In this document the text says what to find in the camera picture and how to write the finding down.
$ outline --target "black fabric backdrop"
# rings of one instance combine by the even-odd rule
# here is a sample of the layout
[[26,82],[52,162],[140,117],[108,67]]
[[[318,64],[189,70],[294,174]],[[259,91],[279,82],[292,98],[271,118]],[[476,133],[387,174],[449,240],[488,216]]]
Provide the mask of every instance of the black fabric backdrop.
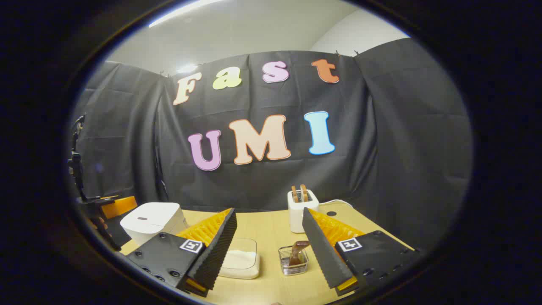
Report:
[[[340,81],[323,82],[311,62],[327,59]],[[284,61],[289,78],[268,84],[262,66]],[[236,66],[242,83],[214,90],[218,71]],[[320,202],[343,199],[405,242],[431,247],[461,206],[472,139],[461,97],[442,68],[412,39],[386,43],[355,58],[280,51],[240,55],[201,65],[189,100],[172,102],[177,80],[105,62],[74,110],[86,112],[78,151],[87,195],[135,195],[139,204],[177,202],[184,209],[239,212],[286,209],[286,193],[304,183]],[[335,151],[311,155],[303,115],[327,111]],[[236,165],[228,124],[284,115],[285,160],[254,158]],[[221,131],[221,166],[193,162],[188,136]]]

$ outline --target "screw hole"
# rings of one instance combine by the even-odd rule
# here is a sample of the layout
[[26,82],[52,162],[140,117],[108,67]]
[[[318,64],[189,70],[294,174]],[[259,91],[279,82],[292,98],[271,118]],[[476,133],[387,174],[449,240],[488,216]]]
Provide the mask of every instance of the screw hole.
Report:
[[178,273],[178,272],[175,271],[175,270],[171,270],[171,271],[170,271],[170,275],[171,275],[172,277],[179,277],[179,276],[180,276],[180,273]]
[[367,268],[363,271],[362,275],[363,276],[367,276],[367,275],[371,275],[373,273],[374,269],[373,268]]

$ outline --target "orange foam pad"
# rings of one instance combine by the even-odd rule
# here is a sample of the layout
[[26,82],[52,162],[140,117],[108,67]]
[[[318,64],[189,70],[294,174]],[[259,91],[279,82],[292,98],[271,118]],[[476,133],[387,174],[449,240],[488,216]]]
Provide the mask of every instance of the orange foam pad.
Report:
[[[313,209],[309,209],[314,220],[320,226],[320,229],[324,233],[327,241],[331,244],[337,255],[340,257],[339,252],[335,249],[335,244],[340,240],[350,239],[363,235],[364,233],[354,227],[340,222],[337,219],[331,218],[325,214],[319,213]],[[357,279],[352,277],[348,281],[342,283],[337,287],[339,290],[346,289],[355,284]]]
[[136,198],[134,196],[116,199],[114,203],[101,206],[104,216],[109,219],[122,215],[137,207]]
[[177,234],[177,236],[203,242],[205,246],[208,247],[230,210],[231,208],[220,213],[216,213],[215,215],[187,228],[186,230]]

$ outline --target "white powder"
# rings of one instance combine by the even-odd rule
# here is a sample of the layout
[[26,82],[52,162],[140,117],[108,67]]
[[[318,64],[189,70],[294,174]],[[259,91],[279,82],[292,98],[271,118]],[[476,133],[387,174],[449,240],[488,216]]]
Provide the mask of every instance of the white powder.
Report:
[[256,252],[231,250],[226,253],[218,275],[233,278],[255,278],[260,273],[260,256]]

